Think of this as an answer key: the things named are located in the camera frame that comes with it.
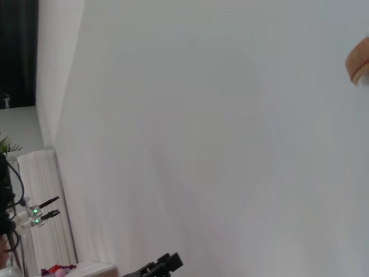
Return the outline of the red purple decoration pile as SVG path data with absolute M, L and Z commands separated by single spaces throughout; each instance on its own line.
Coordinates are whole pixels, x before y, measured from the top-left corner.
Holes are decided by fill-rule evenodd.
M 65 277 L 71 270 L 77 268 L 76 264 L 71 265 L 60 265 L 55 264 L 51 268 L 43 268 L 40 271 L 42 277 Z

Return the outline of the green plant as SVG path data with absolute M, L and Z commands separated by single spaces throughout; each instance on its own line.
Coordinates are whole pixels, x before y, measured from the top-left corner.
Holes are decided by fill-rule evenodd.
M 9 152 L 16 152 L 22 150 L 22 147 L 15 144 L 10 136 L 5 136 L 0 139 L 0 152 L 3 154 L 8 154 Z

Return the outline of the wooden dispenser stand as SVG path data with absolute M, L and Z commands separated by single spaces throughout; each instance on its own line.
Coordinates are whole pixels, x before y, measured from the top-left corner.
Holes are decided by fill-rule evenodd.
M 369 74 L 369 37 L 365 37 L 346 58 L 345 66 L 354 85 Z

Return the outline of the black curtain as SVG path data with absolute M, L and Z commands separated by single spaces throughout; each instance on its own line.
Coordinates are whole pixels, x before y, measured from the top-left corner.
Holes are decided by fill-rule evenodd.
M 34 106 L 39 0 L 0 0 L 0 109 Z

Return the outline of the black background robot torso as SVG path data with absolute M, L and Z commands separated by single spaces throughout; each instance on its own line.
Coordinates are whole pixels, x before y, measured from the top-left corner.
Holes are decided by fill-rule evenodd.
M 0 235 L 7 234 L 13 228 L 8 213 L 14 204 L 15 194 L 11 187 L 9 163 L 4 154 L 0 153 Z

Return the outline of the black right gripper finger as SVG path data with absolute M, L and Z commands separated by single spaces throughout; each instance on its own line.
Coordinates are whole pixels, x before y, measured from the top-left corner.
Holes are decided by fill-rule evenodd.
M 178 253 L 161 256 L 156 262 L 148 263 L 137 271 L 122 277 L 171 277 L 171 273 L 183 266 Z

